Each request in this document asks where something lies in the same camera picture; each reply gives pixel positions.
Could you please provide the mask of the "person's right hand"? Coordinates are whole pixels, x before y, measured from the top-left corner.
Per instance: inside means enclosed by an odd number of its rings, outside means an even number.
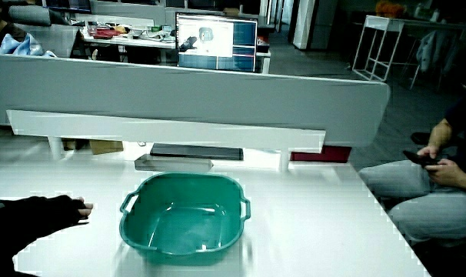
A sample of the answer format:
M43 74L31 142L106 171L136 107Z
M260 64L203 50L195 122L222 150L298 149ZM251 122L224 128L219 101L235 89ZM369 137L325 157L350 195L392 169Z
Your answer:
M94 205L82 197L71 198L59 195L53 198L41 198L37 204L37 214L42 224L51 229L66 229L88 223Z

